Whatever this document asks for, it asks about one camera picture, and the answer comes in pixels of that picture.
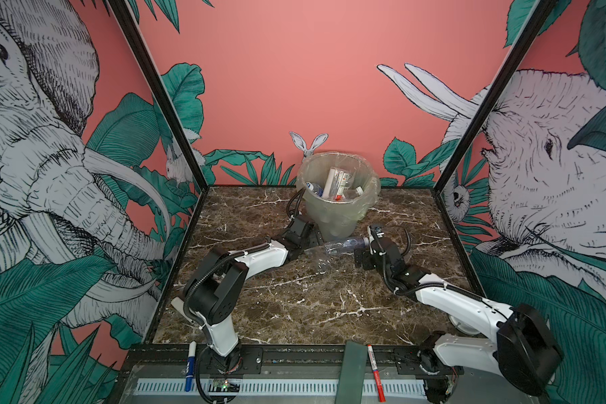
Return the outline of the clear bottle white cap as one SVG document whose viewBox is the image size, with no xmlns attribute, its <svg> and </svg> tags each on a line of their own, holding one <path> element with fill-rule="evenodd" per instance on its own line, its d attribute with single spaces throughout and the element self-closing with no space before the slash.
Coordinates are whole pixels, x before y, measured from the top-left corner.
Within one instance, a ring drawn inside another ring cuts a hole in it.
<svg viewBox="0 0 606 404">
<path fill-rule="evenodd" d="M 356 250 L 363 250 L 370 246 L 368 237 L 348 237 L 341 240 L 326 242 L 323 245 L 325 252 L 330 256 L 353 254 Z"/>
</svg>

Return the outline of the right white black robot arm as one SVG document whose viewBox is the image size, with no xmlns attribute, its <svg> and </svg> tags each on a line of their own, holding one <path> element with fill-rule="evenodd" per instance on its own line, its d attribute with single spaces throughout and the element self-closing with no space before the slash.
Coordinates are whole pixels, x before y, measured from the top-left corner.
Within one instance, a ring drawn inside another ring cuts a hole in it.
<svg viewBox="0 0 606 404">
<path fill-rule="evenodd" d="M 356 267 L 378 271 L 392 294 L 442 311 L 461 332 L 432 333 L 417 347 L 414 362 L 424 374 L 457 377 L 459 368 L 481 370 L 547 400 L 546 388 L 564 353 L 535 308 L 492 301 L 413 267 L 395 242 L 377 232 L 351 247 Z"/>
</svg>

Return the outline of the red white label water bottle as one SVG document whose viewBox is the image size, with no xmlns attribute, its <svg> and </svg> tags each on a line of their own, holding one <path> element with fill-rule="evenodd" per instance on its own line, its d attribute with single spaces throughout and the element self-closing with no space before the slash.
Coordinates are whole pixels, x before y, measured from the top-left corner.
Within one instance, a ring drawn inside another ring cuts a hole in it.
<svg viewBox="0 0 606 404">
<path fill-rule="evenodd" d="M 337 202 L 347 202 L 359 198 L 363 193 L 364 191 L 361 187 L 357 187 L 356 189 L 344 189 L 341 192 L 338 192 L 335 200 Z"/>
</svg>

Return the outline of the large clear square bottle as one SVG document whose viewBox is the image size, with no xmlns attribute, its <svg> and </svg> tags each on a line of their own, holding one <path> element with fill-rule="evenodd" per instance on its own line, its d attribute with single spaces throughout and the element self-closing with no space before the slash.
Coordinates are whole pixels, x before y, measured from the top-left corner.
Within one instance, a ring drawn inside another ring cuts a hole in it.
<svg viewBox="0 0 606 404">
<path fill-rule="evenodd" d="M 354 174 L 342 168 L 329 169 L 327 181 L 323 187 L 324 200 L 340 201 L 346 189 L 353 183 Z"/>
</svg>

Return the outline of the blue label crushed bottle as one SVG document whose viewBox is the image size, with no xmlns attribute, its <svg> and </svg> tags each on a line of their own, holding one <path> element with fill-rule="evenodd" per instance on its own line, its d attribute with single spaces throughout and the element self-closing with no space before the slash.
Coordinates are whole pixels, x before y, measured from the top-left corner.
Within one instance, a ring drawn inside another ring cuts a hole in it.
<svg viewBox="0 0 606 404">
<path fill-rule="evenodd" d="M 306 188 L 308 188 L 313 195 L 318 197 L 323 196 L 323 188 L 318 183 L 306 182 Z"/>
</svg>

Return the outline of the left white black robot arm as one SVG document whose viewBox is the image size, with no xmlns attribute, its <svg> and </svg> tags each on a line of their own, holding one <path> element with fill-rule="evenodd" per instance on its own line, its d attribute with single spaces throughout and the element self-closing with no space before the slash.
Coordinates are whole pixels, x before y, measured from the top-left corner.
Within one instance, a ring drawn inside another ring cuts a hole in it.
<svg viewBox="0 0 606 404">
<path fill-rule="evenodd" d="M 265 242 L 237 251 L 214 247 L 171 301 L 171 306 L 199 327 L 212 351 L 227 358 L 237 352 L 239 338 L 232 322 L 245 281 L 299 258 L 323 243 L 321 232 L 307 215 L 297 215 Z"/>
</svg>

